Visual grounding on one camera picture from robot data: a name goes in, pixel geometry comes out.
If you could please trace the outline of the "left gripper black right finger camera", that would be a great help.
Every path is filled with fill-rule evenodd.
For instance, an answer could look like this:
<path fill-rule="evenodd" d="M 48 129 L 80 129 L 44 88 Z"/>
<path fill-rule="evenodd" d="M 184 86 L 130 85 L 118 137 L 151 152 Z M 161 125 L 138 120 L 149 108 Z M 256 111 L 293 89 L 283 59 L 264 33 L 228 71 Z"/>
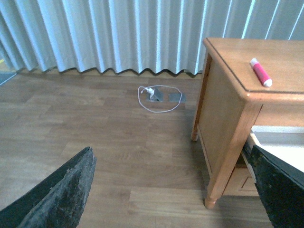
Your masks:
<path fill-rule="evenodd" d="M 304 226 L 304 173 L 254 145 L 250 164 L 256 188 L 275 228 Z"/>

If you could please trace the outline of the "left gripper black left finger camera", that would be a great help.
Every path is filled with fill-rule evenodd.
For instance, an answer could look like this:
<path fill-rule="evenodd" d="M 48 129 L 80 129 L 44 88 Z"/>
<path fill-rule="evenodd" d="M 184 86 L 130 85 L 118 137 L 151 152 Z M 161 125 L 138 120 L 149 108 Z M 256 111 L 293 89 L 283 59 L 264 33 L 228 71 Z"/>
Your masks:
<path fill-rule="evenodd" d="M 86 147 L 0 212 L 2 228 L 75 228 L 91 189 L 97 158 Z"/>

